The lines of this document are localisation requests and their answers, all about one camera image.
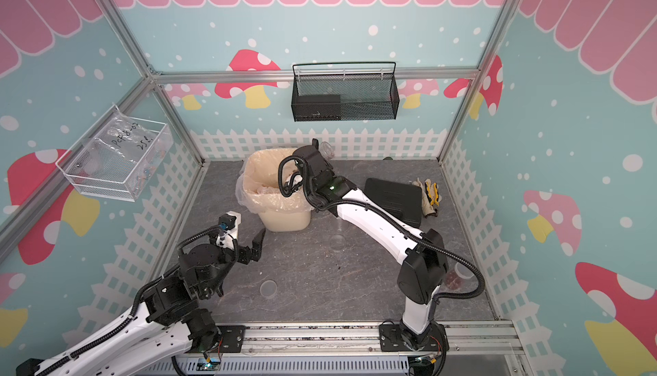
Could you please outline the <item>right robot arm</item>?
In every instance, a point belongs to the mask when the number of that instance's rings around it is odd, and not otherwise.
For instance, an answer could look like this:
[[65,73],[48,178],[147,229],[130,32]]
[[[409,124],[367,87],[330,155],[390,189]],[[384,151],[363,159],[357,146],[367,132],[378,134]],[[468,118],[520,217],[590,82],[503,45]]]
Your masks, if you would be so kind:
[[[277,183],[282,196],[302,191],[315,210],[332,213],[383,246],[400,264],[397,285],[405,296],[405,309],[397,324],[399,338],[411,351],[425,350],[433,342],[441,351],[448,350],[445,331],[435,321],[436,307],[442,299],[468,300],[484,292],[484,275],[473,263],[444,249],[437,231],[407,225],[376,205],[352,181],[336,175],[321,155],[316,139],[280,162]],[[448,260],[460,263],[474,275],[475,290],[441,291]]]

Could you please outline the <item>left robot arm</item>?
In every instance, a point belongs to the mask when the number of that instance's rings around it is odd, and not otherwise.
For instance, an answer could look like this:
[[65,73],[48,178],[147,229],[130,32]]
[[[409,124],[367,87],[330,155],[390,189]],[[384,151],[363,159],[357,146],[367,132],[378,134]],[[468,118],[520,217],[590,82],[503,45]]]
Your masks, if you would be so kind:
[[143,285],[131,307],[109,325],[49,359],[31,358],[18,375],[133,375],[164,359],[200,353],[215,366],[233,327],[220,327],[200,302],[222,297],[222,285],[237,264],[262,256],[265,230],[251,245],[238,241],[241,215],[229,212],[216,225],[182,241],[175,266]]

